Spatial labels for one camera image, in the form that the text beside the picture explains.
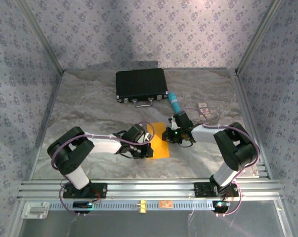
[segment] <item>blue floral wallpaper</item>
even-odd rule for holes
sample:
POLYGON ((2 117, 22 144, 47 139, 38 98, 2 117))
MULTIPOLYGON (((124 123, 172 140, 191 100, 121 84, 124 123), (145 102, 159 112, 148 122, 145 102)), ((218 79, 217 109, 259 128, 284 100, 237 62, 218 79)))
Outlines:
POLYGON ((298 231, 298 0, 286 0, 241 76, 298 231))
POLYGON ((28 0, 64 70, 233 68, 271 0, 28 0))
POLYGON ((58 74, 13 0, 0 0, 0 236, 29 178, 58 74))

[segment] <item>aluminum rail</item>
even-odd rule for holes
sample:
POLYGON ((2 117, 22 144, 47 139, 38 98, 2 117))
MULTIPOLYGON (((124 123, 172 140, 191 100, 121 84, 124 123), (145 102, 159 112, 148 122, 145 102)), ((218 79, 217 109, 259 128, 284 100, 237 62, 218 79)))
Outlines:
MULTIPOLYGON (((25 181, 19 187, 17 199, 26 201, 57 200, 61 180, 25 181)), ((194 183, 208 179, 110 179, 92 180, 107 183, 106 200, 219 200, 219 198, 195 198, 194 183)), ((239 178, 242 200, 275 200, 283 197, 279 180, 239 178)))

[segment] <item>small orange component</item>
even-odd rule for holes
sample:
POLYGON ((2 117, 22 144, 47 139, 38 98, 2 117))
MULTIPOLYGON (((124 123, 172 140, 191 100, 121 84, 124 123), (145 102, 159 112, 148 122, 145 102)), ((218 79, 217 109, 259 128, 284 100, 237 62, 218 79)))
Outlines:
POLYGON ((166 208, 173 208, 173 201, 159 201, 159 208, 166 209, 166 208))

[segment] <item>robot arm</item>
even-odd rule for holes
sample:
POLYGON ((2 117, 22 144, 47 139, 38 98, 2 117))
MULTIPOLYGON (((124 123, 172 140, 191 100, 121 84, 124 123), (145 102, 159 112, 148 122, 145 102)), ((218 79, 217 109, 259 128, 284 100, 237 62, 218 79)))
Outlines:
POLYGON ((88 154, 130 152, 131 158, 134 159, 152 157, 153 150, 148 142, 150 138, 151 134, 146 133, 139 124, 135 124, 128 131, 111 135, 85 133, 80 127, 74 127, 52 143, 47 153, 52 159, 52 167, 59 170, 77 190, 82 190, 90 183, 81 167, 88 154))
POLYGON ((257 157, 253 143, 244 135, 245 129, 237 122, 230 126, 208 127, 203 124, 194 125, 184 111, 175 114, 162 135, 164 141, 192 144, 206 142, 217 144, 224 159, 219 170, 210 177, 210 184, 216 194, 221 194, 231 185, 232 180, 243 168, 251 164, 257 157))

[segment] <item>white arm segment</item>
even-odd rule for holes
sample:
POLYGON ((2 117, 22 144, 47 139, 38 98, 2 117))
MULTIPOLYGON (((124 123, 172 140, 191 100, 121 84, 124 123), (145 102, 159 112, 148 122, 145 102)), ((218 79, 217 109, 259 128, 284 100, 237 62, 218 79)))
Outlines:
MULTIPOLYGON (((104 136, 102 137, 115 137, 113 135, 104 136)), ((121 147, 119 141, 109 140, 109 139, 97 139, 97 138, 89 138, 90 141, 93 142, 94 148, 91 150, 90 153, 111 153, 115 154, 121 147)), ((89 178, 86 176, 84 170, 81 166, 79 166, 76 170, 72 173, 66 175, 68 180, 74 185, 74 187, 78 190, 84 188, 89 183, 89 178)))
MULTIPOLYGON (((213 135, 219 131, 223 131, 223 129, 209 129, 199 125, 192 130, 192 136, 196 142, 217 144, 213 135)), ((219 170, 213 175, 213 178, 219 186, 224 187, 232 181, 237 173, 237 171, 230 169, 224 162, 219 170)))
POLYGON ((203 125, 198 125, 191 131, 191 133, 196 142, 207 142, 217 144, 213 135, 223 130, 224 129, 209 129, 204 128, 203 125))
POLYGON ((237 175, 237 171, 230 169, 226 163, 224 162, 219 170, 213 175, 213 179, 217 182, 217 184, 221 187, 225 187, 228 185, 234 176, 237 175))

